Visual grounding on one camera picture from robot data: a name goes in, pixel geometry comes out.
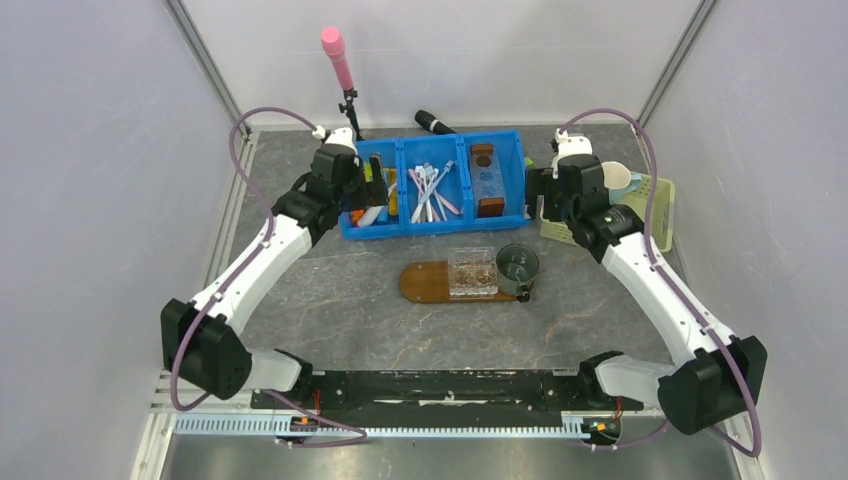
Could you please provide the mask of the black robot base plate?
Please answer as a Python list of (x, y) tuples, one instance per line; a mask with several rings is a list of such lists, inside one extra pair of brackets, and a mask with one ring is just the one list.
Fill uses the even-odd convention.
[(554, 426), (563, 412), (641, 411), (566, 370), (325, 370), (286, 398), (331, 420), (365, 427)]

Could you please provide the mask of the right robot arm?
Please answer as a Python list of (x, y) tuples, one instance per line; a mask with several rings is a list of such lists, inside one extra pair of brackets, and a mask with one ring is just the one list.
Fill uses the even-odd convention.
[(600, 160), (563, 157), (526, 173), (528, 214), (562, 221), (576, 242), (612, 274), (651, 320), (671, 364), (640, 361), (619, 351), (580, 365), (580, 400), (602, 408), (615, 397), (659, 407), (679, 432), (692, 435), (757, 403), (768, 353), (755, 336), (741, 338), (698, 301), (657, 253), (644, 224), (626, 205), (613, 205)]

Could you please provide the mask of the white toothpaste tube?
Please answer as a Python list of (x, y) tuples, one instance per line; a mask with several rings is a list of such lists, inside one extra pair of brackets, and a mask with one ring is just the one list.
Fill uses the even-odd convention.
[(359, 217), (356, 225), (358, 228), (368, 227), (374, 224), (378, 218), (386, 212), (386, 205), (372, 206), (365, 210), (365, 212)]

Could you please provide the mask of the clear acrylic toothbrush holder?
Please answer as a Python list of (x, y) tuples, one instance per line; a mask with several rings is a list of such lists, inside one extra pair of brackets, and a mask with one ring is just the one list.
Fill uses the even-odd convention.
[(454, 248), (449, 251), (447, 262), (451, 301), (495, 297), (499, 287), (493, 247)]

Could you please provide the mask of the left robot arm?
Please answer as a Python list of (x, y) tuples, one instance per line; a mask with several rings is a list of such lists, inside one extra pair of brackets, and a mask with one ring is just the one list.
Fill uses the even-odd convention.
[(278, 198), (271, 218), (224, 273), (192, 299), (163, 307), (163, 360), (172, 380), (222, 400), (243, 389), (270, 389), (290, 407), (306, 405), (314, 381), (302, 373), (305, 362), (284, 351), (252, 351), (241, 335), (271, 287), (343, 213), (384, 206), (388, 197), (378, 155), (322, 145), (309, 172)]

